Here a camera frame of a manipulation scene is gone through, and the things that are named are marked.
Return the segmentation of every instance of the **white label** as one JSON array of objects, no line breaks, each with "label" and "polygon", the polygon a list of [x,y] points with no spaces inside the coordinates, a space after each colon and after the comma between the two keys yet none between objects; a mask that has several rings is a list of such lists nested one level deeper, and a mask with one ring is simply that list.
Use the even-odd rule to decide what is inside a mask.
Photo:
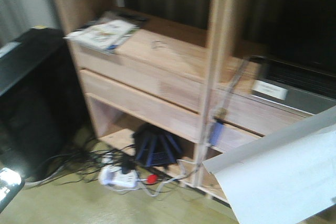
[{"label": "white label", "polygon": [[14,48],[16,48],[18,45],[20,45],[20,42],[9,42],[6,45],[4,45],[2,48],[0,48],[0,58],[2,56],[5,56],[7,53],[12,51]]},{"label": "white label", "polygon": [[287,95],[287,89],[269,84],[264,81],[255,81],[252,89],[259,93],[263,93],[269,95],[270,97],[275,97],[281,100],[284,100]]}]

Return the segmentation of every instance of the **wooden cabinet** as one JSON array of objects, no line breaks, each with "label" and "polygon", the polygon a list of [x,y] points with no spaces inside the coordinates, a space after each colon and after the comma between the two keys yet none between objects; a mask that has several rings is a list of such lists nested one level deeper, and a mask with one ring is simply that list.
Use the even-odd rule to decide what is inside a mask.
[{"label": "wooden cabinet", "polygon": [[[65,33],[115,6],[113,0],[55,2]],[[122,148],[137,126],[150,122],[182,137],[188,160],[202,161],[208,148],[206,124],[239,57],[267,51],[242,37],[251,8],[253,0],[211,0],[208,30],[141,14],[149,21],[115,54],[69,43],[98,137]],[[164,46],[155,47],[155,42]],[[228,108],[227,121],[235,125],[230,130],[241,134],[233,147],[250,141],[251,132],[269,134],[309,116],[253,97],[258,68],[256,63],[247,66]],[[217,155],[230,148],[209,149]],[[170,171],[172,176],[179,173],[176,166]],[[225,200],[214,177],[202,169],[186,183]]]}]

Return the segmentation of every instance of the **white board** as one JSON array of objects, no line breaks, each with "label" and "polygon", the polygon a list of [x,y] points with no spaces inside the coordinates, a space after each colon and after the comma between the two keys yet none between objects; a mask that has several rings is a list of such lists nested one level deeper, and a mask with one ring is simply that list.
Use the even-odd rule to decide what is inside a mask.
[{"label": "white board", "polygon": [[204,162],[240,224],[295,224],[336,203],[336,106]]}]

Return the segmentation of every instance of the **floor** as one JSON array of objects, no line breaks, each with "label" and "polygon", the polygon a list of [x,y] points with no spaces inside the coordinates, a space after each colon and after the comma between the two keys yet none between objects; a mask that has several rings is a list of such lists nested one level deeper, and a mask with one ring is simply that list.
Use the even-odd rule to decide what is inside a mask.
[{"label": "floor", "polygon": [[237,224],[232,211],[202,194],[177,185],[158,198],[142,190],[120,195],[97,181],[59,185],[76,180],[70,174],[49,184],[25,189],[0,214],[0,223],[225,223]]}]

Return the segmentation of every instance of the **power strip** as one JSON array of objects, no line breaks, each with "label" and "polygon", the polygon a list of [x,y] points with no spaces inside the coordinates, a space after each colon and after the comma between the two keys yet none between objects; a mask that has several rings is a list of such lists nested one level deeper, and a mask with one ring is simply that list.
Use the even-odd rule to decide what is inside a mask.
[{"label": "power strip", "polygon": [[133,188],[137,184],[137,178],[138,175],[135,170],[131,170],[129,173],[123,174],[120,167],[120,170],[114,173],[111,183],[117,186]]},{"label": "power strip", "polygon": [[123,174],[120,166],[104,167],[99,174],[99,182],[102,185],[116,185],[133,188],[137,184],[138,175],[135,170]]}]

